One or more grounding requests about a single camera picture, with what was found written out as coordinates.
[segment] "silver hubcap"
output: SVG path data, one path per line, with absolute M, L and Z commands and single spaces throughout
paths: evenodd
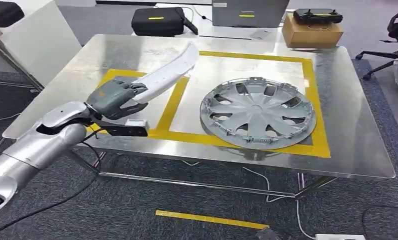
M 316 125 L 312 104 L 296 87 L 262 77 L 230 80 L 203 99 L 205 130 L 249 149 L 277 149 L 308 137 Z

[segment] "chair wheel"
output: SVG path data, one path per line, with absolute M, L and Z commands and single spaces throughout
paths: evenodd
M 362 79 L 370 80 L 371 79 L 371 74 L 365 74 L 364 76 L 362 76 Z

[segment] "white plastic part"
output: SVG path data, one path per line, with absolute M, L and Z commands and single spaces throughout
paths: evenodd
M 363 235 L 317 234 L 317 240 L 366 240 Z
M 172 61 L 134 81 L 146 85 L 147 91 L 136 95 L 132 100 L 145 104 L 161 95 L 192 69 L 198 58 L 198 48 L 189 42 L 183 52 Z

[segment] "office chair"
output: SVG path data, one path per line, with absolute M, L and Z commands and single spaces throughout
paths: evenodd
M 395 23 L 395 20 L 398 18 L 398 13 L 393 16 L 390 19 L 389 25 L 387 26 L 387 31 L 389 32 L 388 36 L 391 38 L 396 39 L 396 41 L 382 41 L 385 43 L 398 43 L 398 22 Z M 379 56 L 379 57 L 383 57 L 383 58 L 388 58 L 388 59 L 398 59 L 398 51 L 393 52 L 393 53 L 389 53 L 389 52 L 379 52 L 379 51 L 362 51 L 360 54 L 355 56 L 356 60 L 361 60 L 364 56 L 364 54 L 367 55 L 373 55 L 373 56 Z M 379 67 L 376 67 L 374 69 L 372 69 L 371 71 L 369 71 L 367 74 L 365 74 L 364 76 L 362 76 L 362 79 L 364 80 L 370 80 L 372 75 L 375 72 L 378 72 L 382 69 L 385 69 L 387 67 L 390 67 L 394 64 L 395 60 L 392 60 L 386 64 L 383 64 Z

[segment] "power strip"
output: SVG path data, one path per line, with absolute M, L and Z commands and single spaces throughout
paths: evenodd
M 316 234 L 316 240 L 366 240 L 363 235 Z

